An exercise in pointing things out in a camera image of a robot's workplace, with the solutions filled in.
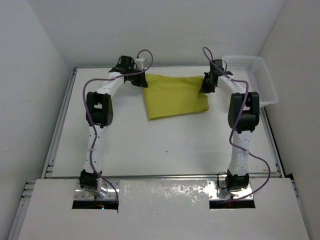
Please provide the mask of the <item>yellow-green trousers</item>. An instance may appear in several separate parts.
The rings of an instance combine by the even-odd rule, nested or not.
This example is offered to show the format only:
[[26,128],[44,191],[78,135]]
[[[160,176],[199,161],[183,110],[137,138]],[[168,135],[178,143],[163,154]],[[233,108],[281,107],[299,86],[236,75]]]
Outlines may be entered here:
[[156,120],[205,112],[208,97],[200,92],[202,76],[171,77],[147,74],[142,91],[147,118]]

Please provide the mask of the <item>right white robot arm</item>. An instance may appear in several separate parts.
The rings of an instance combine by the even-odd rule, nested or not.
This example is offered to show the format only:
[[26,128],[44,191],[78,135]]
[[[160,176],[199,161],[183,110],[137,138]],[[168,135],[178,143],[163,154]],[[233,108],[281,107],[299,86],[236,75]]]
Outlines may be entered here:
[[249,91],[249,83],[245,80],[235,80],[229,74],[212,71],[204,73],[199,92],[213,93],[216,88],[230,97],[227,120],[231,128],[229,142],[232,152],[224,189],[239,191],[249,184],[249,148],[252,133],[260,122],[260,96]]

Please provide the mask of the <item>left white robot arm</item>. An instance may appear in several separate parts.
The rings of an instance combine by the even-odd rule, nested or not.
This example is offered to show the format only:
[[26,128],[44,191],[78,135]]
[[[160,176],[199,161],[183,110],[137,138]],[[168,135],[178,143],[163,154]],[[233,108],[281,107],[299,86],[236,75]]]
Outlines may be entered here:
[[104,135],[114,117],[112,96],[126,81],[133,86],[146,88],[146,59],[122,55],[108,72],[108,78],[94,78],[85,83],[82,98],[85,103],[86,120],[89,125],[89,140],[86,160],[80,173],[79,184],[91,193],[101,191],[102,147]]

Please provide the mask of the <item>white perforated plastic basket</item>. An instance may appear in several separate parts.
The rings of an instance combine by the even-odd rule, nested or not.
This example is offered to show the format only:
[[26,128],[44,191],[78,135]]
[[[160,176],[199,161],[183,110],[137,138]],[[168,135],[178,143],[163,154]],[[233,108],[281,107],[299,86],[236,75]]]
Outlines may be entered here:
[[276,104],[279,101],[277,90],[263,58],[248,55],[223,56],[227,70],[232,73],[246,74],[253,92],[258,92],[260,106]]

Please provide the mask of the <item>white front cover board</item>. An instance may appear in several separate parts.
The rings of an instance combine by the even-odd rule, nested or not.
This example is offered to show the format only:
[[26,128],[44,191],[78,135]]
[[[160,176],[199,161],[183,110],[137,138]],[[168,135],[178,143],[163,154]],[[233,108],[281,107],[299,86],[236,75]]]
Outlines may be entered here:
[[204,180],[123,180],[119,208],[74,209],[74,179],[39,179],[21,240],[306,240],[287,178],[254,194],[253,208],[210,209]]

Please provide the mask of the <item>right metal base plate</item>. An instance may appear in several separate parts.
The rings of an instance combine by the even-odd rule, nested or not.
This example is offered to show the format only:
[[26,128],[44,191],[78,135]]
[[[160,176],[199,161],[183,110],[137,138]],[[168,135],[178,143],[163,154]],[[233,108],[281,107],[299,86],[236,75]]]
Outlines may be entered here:
[[219,181],[217,179],[207,181],[207,193],[210,201],[226,201],[231,199],[253,201],[254,196],[252,192],[251,182],[249,182],[247,188],[227,190],[225,181],[222,179]]

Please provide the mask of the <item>metal base plate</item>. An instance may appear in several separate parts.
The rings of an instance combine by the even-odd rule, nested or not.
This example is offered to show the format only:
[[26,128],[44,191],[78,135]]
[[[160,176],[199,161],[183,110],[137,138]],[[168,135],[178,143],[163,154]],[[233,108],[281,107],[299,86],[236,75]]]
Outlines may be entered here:
[[80,181],[78,180],[75,186],[73,199],[75,201],[93,201],[97,198],[100,201],[116,201],[116,192],[119,193],[120,191],[120,184],[118,182],[115,184],[115,189],[116,190],[102,179],[98,181],[97,188],[92,189],[81,187]]
[[219,181],[217,179],[207,181],[207,193],[210,201],[226,201],[231,199],[253,201],[254,196],[252,192],[251,182],[249,182],[247,188],[227,190],[225,181],[222,179]]

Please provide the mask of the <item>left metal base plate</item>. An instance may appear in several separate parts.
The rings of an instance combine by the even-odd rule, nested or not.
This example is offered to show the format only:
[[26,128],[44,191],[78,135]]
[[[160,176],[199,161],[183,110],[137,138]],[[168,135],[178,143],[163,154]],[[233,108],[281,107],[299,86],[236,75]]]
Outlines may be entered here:
[[92,189],[81,187],[80,181],[78,180],[75,186],[73,199],[75,201],[93,201],[97,198],[100,201],[116,201],[116,192],[119,193],[120,191],[120,184],[118,182],[115,184],[115,189],[116,190],[102,179],[98,181],[97,188]]

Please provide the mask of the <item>aluminium table frame rail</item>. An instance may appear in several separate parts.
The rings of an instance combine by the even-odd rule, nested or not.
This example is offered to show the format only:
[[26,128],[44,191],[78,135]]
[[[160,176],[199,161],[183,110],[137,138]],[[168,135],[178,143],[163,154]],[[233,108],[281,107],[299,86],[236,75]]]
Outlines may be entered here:
[[37,177],[26,178],[26,180],[23,182],[22,190],[19,191],[19,204],[14,212],[14,219],[10,226],[10,231],[7,237],[8,240],[17,240],[19,238],[36,180],[47,179],[51,177],[58,150],[58,144],[63,129],[63,123],[66,118],[68,104],[70,102],[71,93],[77,75],[77,70],[78,67],[74,67],[72,69],[63,95],[63,100],[60,105],[59,114],[55,121],[54,131],[50,138],[50,145],[46,151],[45,158],[43,159],[43,164],[38,164],[42,167],[41,174]]

